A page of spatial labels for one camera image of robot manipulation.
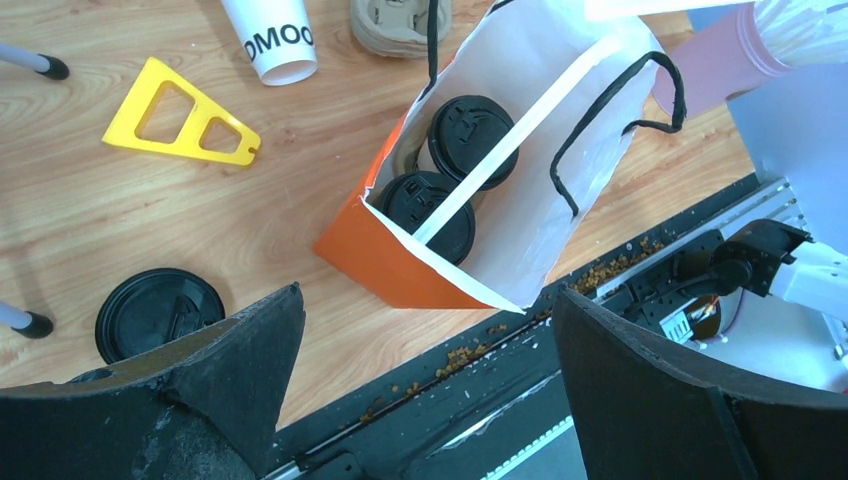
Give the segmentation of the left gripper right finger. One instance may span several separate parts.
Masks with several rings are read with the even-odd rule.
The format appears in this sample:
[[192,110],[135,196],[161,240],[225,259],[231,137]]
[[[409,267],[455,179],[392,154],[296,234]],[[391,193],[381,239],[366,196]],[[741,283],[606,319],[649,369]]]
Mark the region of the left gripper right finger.
[[592,479],[843,479],[847,398],[707,357],[561,290],[553,329]]

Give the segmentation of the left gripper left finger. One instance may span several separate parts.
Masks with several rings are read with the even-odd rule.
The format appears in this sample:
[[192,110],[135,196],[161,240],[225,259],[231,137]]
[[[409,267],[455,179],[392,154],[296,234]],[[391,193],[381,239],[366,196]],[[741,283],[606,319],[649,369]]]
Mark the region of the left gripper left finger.
[[303,338],[298,284],[144,354],[1,392],[5,479],[258,479]]

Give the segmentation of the orange paper bag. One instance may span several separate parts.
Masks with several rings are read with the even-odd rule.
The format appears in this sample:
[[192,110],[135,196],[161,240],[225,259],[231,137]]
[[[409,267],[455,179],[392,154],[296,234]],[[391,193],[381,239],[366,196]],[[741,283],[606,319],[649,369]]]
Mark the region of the orange paper bag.
[[[315,243],[317,255],[396,308],[522,312],[580,221],[646,125],[658,69],[676,75],[638,17],[590,20],[581,1],[500,1],[399,120],[362,183]],[[516,122],[581,54],[607,35],[621,49],[595,66],[467,202],[472,249],[453,265],[416,241],[375,202],[392,180],[389,157],[404,126],[447,101],[486,96]]]

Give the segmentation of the single pulp cup carrier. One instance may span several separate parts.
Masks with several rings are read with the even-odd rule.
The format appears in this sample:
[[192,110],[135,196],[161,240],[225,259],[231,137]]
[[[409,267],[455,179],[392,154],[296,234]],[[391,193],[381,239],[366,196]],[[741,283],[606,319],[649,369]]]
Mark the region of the single pulp cup carrier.
[[390,176],[393,180],[403,174],[417,170],[417,158],[428,138],[430,120],[416,117],[404,126],[390,154]]

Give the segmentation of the black coffee cup lid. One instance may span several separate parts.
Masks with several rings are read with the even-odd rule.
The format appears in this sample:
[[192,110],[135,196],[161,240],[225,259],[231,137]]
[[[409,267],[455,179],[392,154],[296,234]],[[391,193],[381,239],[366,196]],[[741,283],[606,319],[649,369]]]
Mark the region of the black coffee cup lid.
[[461,182],[514,125],[507,111],[486,96],[455,97],[431,117],[416,166]]

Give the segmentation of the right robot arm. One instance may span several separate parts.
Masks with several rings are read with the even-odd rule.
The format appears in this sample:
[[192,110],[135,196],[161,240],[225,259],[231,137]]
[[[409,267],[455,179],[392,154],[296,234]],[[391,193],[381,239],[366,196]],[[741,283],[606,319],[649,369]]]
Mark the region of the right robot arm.
[[683,255],[673,279],[689,297],[744,289],[847,320],[847,255],[772,219],[754,220],[715,247]]

